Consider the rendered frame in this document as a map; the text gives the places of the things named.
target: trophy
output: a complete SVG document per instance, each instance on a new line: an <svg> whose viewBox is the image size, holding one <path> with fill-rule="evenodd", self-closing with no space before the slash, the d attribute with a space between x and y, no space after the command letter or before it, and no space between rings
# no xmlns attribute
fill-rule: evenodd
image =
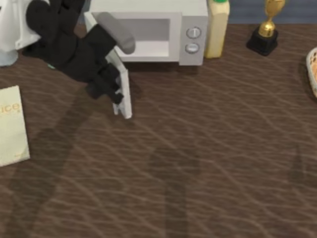
<svg viewBox="0 0 317 238"><path fill-rule="evenodd" d="M272 19L279 14L285 6L286 0L265 0L265 14L267 15L264 21L253 32L251 39L247 42L247 47L259 53L262 56L268 56L277 46L278 32L275 30L275 24Z"/></svg>

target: trophy base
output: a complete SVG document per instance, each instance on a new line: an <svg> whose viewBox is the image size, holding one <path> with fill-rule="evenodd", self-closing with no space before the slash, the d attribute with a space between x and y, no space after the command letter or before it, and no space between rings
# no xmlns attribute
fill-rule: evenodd
<svg viewBox="0 0 317 238"><path fill-rule="evenodd" d="M263 37L259 34L259 28L254 30L247 47L262 56L268 56L277 47L278 32L274 30L271 37Z"/></svg>

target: white microwave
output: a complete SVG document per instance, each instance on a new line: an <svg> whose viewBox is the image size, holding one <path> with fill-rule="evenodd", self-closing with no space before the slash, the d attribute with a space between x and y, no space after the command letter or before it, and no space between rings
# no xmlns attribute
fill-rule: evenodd
<svg viewBox="0 0 317 238"><path fill-rule="evenodd" d="M136 40L135 52L115 48L123 62L179 62L202 65L209 12L206 0L91 0L84 13L89 31L93 13L108 12Z"/></svg>

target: microwave knob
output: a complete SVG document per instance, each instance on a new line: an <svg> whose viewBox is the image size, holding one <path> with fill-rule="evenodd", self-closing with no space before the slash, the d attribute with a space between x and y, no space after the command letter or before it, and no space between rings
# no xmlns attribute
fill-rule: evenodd
<svg viewBox="0 0 317 238"><path fill-rule="evenodd" d="M185 50L189 54L197 53L199 51L199 45L197 45L196 43L188 44L186 45Z"/></svg>
<svg viewBox="0 0 317 238"><path fill-rule="evenodd" d="M186 35L190 39L196 39L196 38L200 37L201 34L202 34L202 31L198 27L188 29L186 32Z"/></svg>

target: brown table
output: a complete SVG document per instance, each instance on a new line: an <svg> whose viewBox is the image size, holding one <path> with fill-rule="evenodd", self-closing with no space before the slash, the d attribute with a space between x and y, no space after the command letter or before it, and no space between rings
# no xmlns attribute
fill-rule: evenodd
<svg viewBox="0 0 317 238"><path fill-rule="evenodd" d="M317 237L316 27L279 25L267 58L230 25L202 67L129 64L131 120L39 60L0 69L32 156L0 168L0 237Z"/></svg>

